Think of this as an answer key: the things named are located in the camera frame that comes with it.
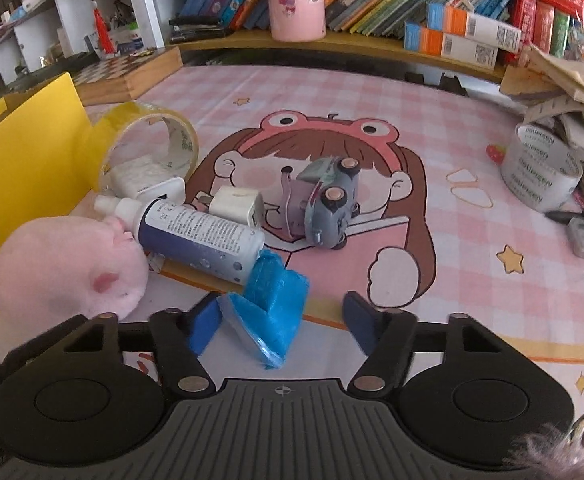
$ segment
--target clear tape roll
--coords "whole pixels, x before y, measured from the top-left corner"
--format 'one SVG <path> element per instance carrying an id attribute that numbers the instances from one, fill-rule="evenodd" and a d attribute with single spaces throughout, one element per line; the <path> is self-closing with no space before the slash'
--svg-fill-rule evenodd
<path id="1" fill-rule="evenodd" d="M 501 165 L 508 189 L 539 212 L 559 208 L 583 176 L 581 163 L 550 131 L 519 124 Z"/>
<path id="2" fill-rule="evenodd" d="M 93 190 L 108 186 L 106 174 L 112 151 L 136 124 L 162 120 L 169 134 L 168 153 L 159 163 L 174 176 L 187 182 L 198 159 L 198 138 L 194 127 L 181 114 L 149 103 L 128 102 L 107 110 L 83 137 L 76 150 L 77 167 L 82 168 Z"/>

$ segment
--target yellow tape roll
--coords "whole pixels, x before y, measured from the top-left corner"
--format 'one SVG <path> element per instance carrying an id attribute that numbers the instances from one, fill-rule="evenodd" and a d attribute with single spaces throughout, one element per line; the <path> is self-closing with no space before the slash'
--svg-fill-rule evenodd
<path id="1" fill-rule="evenodd" d="M 147 124 L 155 118 L 163 120 L 170 136 L 168 155 L 161 164 L 170 173 L 188 181 L 198 159 L 197 134 L 190 122 L 168 108 L 129 102 L 107 111 L 90 133 L 80 140 L 76 151 L 76 165 L 82 169 L 93 190 L 99 192 L 105 189 L 104 176 L 109 170 L 108 161 L 126 132 L 139 122 Z"/>

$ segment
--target box with barcode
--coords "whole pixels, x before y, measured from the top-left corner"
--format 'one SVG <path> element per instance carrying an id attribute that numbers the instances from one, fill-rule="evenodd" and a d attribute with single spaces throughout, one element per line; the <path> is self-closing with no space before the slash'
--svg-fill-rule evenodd
<path id="1" fill-rule="evenodd" d="M 428 4 L 428 28 L 463 36 L 513 54 L 518 53 L 522 43 L 520 28 L 441 4 Z"/>
<path id="2" fill-rule="evenodd" d="M 446 34 L 440 30 L 421 27 L 417 23 L 405 24 L 406 50 L 422 52 L 431 56 L 449 57 L 464 63 L 494 69 L 498 49 L 477 43 L 461 36 Z"/>

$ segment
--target cartoon girl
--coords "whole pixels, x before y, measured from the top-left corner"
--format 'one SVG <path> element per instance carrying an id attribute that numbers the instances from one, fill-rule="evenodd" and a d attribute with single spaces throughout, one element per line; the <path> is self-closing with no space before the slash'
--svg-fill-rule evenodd
<path id="1" fill-rule="evenodd" d="M 356 290 L 379 308 L 408 305 L 434 281 L 435 253 L 425 223 L 426 179 L 421 159 L 396 144 L 399 132 L 379 119 L 340 120 L 279 111 L 258 128 L 217 144 L 186 186 L 187 202 L 214 195 L 221 186 L 259 189 L 266 203 L 266 244 L 289 269 L 310 278 L 315 298 L 338 299 Z M 290 239 L 279 204 L 281 172 L 295 178 L 312 160 L 349 156 L 360 162 L 360 215 L 347 245 L 329 251 Z"/>

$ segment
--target toy car wheel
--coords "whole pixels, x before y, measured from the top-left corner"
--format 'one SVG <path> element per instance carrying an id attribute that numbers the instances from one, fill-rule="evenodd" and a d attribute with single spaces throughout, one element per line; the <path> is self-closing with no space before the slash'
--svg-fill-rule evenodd
<path id="1" fill-rule="evenodd" d="M 330 186 L 321 193 L 321 202 L 335 213 L 348 203 L 348 194 L 342 187 Z"/>
<path id="2" fill-rule="evenodd" d="M 343 236 L 341 237 L 341 240 L 339 240 L 339 242 L 332 248 L 332 250 L 338 251 L 339 249 L 344 248 L 347 243 L 348 243 L 348 237 L 344 233 Z"/>
<path id="3" fill-rule="evenodd" d="M 361 165 L 358 163 L 358 160 L 351 157 L 342 158 L 338 162 L 338 168 L 349 177 L 358 175 L 358 172 L 361 171 Z"/>

